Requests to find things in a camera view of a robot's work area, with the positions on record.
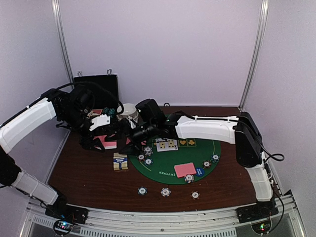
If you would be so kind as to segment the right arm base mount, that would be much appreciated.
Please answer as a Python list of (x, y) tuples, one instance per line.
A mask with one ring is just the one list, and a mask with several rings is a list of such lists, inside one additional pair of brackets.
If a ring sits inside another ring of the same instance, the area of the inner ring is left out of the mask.
[(237, 208), (236, 212), (240, 223), (267, 219), (279, 213), (277, 207), (259, 206), (258, 204)]

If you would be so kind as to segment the blue small blind button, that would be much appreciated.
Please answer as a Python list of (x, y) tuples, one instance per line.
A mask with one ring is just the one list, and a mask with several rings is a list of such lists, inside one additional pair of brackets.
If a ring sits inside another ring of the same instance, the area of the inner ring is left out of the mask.
[(201, 167), (197, 167), (195, 175), (197, 177), (202, 177), (202, 176), (205, 175), (205, 170), (203, 168), (201, 168)]

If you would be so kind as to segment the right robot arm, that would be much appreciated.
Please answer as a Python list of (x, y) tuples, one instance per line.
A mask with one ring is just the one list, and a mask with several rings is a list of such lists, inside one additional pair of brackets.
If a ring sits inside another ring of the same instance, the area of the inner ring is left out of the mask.
[(141, 143), (155, 136), (170, 139), (204, 139), (234, 144), (236, 160), (244, 167), (253, 184), (256, 204), (253, 214), (265, 217), (274, 207), (273, 187), (266, 166), (268, 159), (274, 158), (262, 144), (262, 136), (251, 115), (242, 112), (232, 117), (199, 117), (185, 112), (175, 112), (166, 116), (162, 110), (146, 112), (139, 110), (142, 124), (131, 127), (127, 119), (110, 124), (111, 130), (106, 140), (118, 140), (125, 136), (130, 142), (124, 151), (131, 155), (140, 154)]

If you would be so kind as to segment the brown poker chip stack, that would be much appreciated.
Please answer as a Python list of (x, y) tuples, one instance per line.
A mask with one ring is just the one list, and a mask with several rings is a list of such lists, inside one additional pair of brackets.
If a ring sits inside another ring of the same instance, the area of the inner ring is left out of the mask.
[(192, 197), (193, 199), (199, 199), (200, 194), (199, 194), (198, 191), (193, 191), (193, 192), (191, 192), (191, 197)]

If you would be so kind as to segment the teal poker chip stack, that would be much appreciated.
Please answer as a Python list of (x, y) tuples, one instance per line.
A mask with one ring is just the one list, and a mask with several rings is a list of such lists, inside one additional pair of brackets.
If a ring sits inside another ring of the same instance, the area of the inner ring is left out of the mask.
[(137, 192), (140, 196), (144, 196), (148, 193), (148, 189), (146, 187), (139, 187)]

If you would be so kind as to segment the blue white poker chip stack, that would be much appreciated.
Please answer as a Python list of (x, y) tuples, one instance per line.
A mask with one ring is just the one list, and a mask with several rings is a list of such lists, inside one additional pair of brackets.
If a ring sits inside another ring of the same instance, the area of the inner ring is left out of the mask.
[(171, 189), (169, 189), (169, 188), (162, 188), (161, 191), (160, 191), (160, 194), (163, 197), (169, 197), (171, 195)]

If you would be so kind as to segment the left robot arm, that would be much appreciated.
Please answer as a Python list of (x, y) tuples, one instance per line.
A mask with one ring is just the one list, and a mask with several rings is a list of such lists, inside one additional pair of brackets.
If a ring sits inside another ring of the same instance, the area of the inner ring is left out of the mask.
[(9, 155), (13, 148), (28, 134), (53, 118), (66, 122), (67, 128), (77, 131), (93, 149), (104, 150), (101, 142), (94, 140), (96, 131), (110, 124), (110, 117), (99, 115), (88, 117), (94, 106), (92, 92), (78, 86), (71, 92), (50, 89), (32, 104), (17, 113), (0, 126), (0, 183), (4, 187), (12, 186), (45, 204), (52, 205), (51, 210), (60, 219), (71, 215), (71, 208), (59, 200), (55, 189), (39, 181), (20, 168)]

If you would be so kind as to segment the red playing card deck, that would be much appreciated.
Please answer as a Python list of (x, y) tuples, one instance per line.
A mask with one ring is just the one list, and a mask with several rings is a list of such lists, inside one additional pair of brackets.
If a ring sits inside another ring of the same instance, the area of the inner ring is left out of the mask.
[(106, 135), (96, 136), (94, 139), (100, 141), (105, 150), (117, 148), (117, 141), (105, 141)]

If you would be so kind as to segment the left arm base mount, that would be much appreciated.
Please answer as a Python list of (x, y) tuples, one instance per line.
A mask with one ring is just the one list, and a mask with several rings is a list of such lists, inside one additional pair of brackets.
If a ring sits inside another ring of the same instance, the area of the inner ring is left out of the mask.
[(63, 214), (60, 214), (56, 210), (52, 209), (52, 207), (47, 207), (45, 215), (55, 219), (67, 221), (71, 224), (85, 224), (88, 217), (88, 209), (67, 206), (66, 211)]

